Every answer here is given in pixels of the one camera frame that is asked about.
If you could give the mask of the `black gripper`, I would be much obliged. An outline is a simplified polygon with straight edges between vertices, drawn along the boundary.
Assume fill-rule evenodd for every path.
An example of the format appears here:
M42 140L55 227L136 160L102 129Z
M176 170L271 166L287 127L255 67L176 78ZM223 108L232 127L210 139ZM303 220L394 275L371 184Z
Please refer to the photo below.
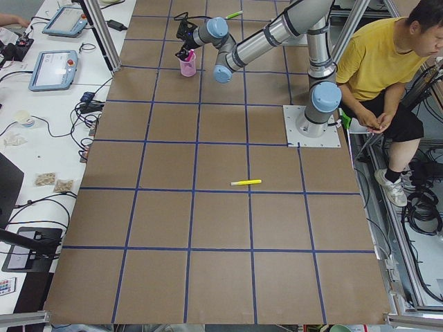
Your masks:
M194 39L194 32L197 31L197 25L189 22L187 19L182 19L177 29L176 37L183 42L179 52L175 56L179 59L188 59L191 49L200 47Z

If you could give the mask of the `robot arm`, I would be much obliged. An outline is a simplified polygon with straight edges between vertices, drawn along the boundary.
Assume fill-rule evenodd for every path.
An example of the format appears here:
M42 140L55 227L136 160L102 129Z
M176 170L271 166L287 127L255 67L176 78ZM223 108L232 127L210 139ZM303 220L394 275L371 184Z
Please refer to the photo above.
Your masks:
M319 138L342 98L336 84L336 64L329 52L328 15L333 4L333 1L290 1L276 18L242 41L235 41L223 17L206 17L202 25L197 25L187 12L182 12L174 17L179 22L176 37L183 42L176 57L186 61L192 50L212 45L217 50L213 78L225 84L235 72L285 46L290 39L305 35L309 99L296 119L296 129L305 137Z

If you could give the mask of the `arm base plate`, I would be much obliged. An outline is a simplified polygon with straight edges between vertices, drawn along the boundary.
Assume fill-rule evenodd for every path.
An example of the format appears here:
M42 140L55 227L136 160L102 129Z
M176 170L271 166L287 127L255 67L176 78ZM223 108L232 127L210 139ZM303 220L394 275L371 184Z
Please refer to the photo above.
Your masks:
M288 147L341 148L333 115L314 124L306 119L303 105L283 105L282 110Z

